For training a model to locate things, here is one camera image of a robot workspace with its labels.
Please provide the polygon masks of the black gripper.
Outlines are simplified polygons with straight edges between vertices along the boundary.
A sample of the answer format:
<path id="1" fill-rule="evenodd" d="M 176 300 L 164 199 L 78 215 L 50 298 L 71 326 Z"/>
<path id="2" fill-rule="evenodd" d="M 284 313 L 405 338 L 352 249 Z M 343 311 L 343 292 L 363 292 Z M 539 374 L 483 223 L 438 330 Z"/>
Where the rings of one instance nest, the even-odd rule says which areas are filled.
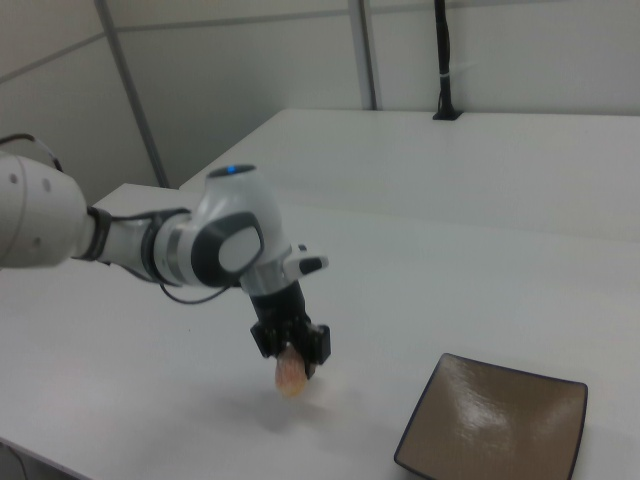
<path id="1" fill-rule="evenodd" d="M 260 354 L 277 358 L 292 345 L 302 357 L 306 378 L 311 379 L 331 355 L 330 328 L 311 321 L 300 284 L 250 300 L 257 315 L 251 334 Z"/>

